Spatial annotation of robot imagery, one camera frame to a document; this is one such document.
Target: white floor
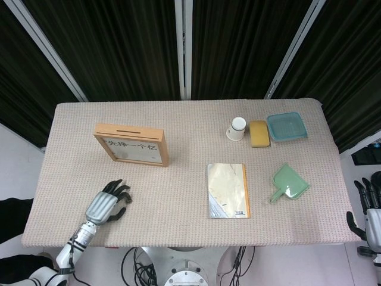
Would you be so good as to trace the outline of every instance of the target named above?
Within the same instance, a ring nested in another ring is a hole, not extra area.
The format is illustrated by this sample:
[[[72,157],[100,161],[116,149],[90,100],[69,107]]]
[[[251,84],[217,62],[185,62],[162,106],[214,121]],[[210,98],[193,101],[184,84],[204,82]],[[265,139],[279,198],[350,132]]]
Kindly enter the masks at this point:
[[[8,197],[33,197],[42,165],[43,154],[34,146],[14,135],[0,125],[0,200]],[[342,159],[342,169],[349,196],[358,224],[363,227],[363,217],[357,189],[353,180],[369,177],[381,170],[381,166],[354,166],[352,159]],[[304,245],[291,247],[257,247],[254,262],[241,285],[377,285],[371,259],[357,256],[357,244]],[[45,249],[54,257],[60,249]],[[124,285],[120,276],[121,260],[128,248],[88,248],[76,265],[77,276],[97,285]],[[243,261],[248,264],[251,249]],[[0,245],[0,258],[15,254],[36,254],[41,248],[23,248],[20,237]],[[229,271],[236,248],[230,248],[223,256],[218,268],[220,274]],[[140,258],[147,260],[143,254]],[[127,282],[134,285],[132,260],[127,259],[124,267]],[[230,278],[224,277],[222,285],[228,285]],[[81,285],[71,279],[70,285]]]

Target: yellow sponge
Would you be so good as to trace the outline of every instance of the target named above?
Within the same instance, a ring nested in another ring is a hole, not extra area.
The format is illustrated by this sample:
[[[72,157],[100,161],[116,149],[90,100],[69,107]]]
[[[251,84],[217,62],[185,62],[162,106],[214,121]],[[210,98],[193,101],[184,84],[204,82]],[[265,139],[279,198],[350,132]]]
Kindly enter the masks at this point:
[[[251,147],[267,147],[270,145],[266,121],[251,121],[249,128]]]

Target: green dustpan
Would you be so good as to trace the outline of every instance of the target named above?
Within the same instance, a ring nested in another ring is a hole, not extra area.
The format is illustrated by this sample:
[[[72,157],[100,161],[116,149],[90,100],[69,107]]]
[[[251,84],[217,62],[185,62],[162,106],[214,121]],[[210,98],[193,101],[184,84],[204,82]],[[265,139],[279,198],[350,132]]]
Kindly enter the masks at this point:
[[[271,203],[283,194],[295,200],[310,187],[287,163],[274,175],[273,183],[278,190],[271,197]]]

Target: beige carpet tabletop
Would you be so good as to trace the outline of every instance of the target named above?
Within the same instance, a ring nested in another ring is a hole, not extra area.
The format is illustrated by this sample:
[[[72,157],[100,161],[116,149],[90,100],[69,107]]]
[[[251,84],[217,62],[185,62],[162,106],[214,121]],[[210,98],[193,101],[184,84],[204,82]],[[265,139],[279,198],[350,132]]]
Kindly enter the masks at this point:
[[[271,114],[298,112],[308,138],[251,148],[249,132],[230,141],[226,129]],[[120,163],[94,138],[95,125],[163,128],[169,167]],[[207,165],[246,166],[250,219],[210,219]],[[288,163],[311,186],[297,200],[276,191],[272,177]],[[57,106],[23,245],[64,245],[86,220],[85,211],[109,182],[124,179],[133,203],[101,226],[91,245],[293,245],[358,241],[346,225],[352,210],[339,152],[321,104],[300,100],[89,102]]]

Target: framed sign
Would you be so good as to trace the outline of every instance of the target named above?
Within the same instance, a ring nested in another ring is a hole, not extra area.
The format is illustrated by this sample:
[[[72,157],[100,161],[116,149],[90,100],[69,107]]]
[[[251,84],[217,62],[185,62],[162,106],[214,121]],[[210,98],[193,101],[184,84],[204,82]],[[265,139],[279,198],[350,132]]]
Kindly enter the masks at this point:
[[[114,161],[169,164],[164,129],[98,123],[94,136]]]

